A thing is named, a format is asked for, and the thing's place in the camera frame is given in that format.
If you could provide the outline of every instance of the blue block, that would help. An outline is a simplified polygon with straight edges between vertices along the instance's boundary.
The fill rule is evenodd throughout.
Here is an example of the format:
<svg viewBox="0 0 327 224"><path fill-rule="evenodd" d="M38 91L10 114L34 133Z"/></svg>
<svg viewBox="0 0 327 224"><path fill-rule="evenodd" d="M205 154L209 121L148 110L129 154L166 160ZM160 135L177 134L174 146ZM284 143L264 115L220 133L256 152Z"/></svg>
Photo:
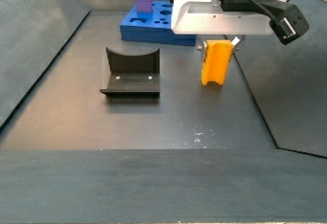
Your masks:
<svg viewBox="0 0 327 224"><path fill-rule="evenodd" d="M170 30L172 5L168 1L153 1L152 13L136 12L132 7L120 23L121 39L126 41L194 45L196 35L174 34Z"/></svg>

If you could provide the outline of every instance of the gray floor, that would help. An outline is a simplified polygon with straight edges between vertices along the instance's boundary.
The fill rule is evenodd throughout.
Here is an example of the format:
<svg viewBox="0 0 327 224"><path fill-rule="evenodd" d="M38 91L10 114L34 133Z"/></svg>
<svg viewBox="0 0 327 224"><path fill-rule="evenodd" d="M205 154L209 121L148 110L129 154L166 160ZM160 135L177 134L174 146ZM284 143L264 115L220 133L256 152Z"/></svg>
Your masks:
<svg viewBox="0 0 327 224"><path fill-rule="evenodd" d="M200 84L194 47L124 42L124 14L93 13L0 134L0 149L273 149L235 60L225 85ZM104 48L161 48L158 102L108 102Z"/></svg>
<svg viewBox="0 0 327 224"><path fill-rule="evenodd" d="M325 222L325 160L281 150L1 151L1 223Z"/></svg>

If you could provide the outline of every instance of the black bracket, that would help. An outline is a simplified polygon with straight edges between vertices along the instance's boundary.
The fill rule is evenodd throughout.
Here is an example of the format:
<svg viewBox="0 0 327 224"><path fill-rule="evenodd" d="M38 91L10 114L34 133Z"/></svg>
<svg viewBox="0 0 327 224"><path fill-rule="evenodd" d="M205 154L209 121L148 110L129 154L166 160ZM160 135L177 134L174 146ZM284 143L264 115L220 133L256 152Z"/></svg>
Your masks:
<svg viewBox="0 0 327 224"><path fill-rule="evenodd" d="M100 92L116 99L156 99L160 96L160 49L129 56L105 48L109 67L106 88Z"/></svg>

